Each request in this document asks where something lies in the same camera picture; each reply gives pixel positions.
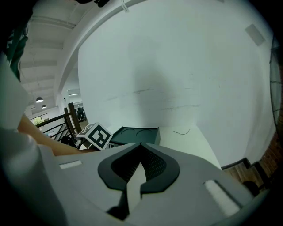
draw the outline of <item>person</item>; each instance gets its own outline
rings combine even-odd
[[[16,7],[13,6],[13,1],[7,2],[7,8],[13,8],[13,13],[16,15],[12,17],[8,23],[4,23],[2,28],[2,37],[0,48],[5,55],[7,64],[10,65],[11,70],[15,76],[20,79],[20,58],[23,55],[24,47],[28,40],[27,23],[31,18],[32,8],[38,0],[20,1],[17,2]],[[90,0],[77,0],[79,3],[87,3]],[[22,116],[21,122],[18,126],[20,133],[25,133],[32,136],[38,144],[49,146],[55,156],[68,154],[82,154],[88,151],[79,151],[78,149],[69,145],[60,143],[50,137],[44,135],[28,118],[26,115]]]

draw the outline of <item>black wire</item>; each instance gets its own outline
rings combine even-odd
[[[180,135],[186,135],[186,134],[189,133],[189,131],[188,131],[187,133],[179,133],[179,132],[176,132],[176,131],[173,131],[173,132],[178,133],[178,134],[180,134]]]

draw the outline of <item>ceiling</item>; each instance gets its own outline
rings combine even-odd
[[[55,106],[54,79],[58,58],[64,41],[83,16],[96,4],[79,4],[69,0],[41,0],[33,9],[28,23],[28,41],[21,58],[22,86],[29,93],[32,113],[41,111],[41,106]],[[35,103],[38,96],[45,101]]]

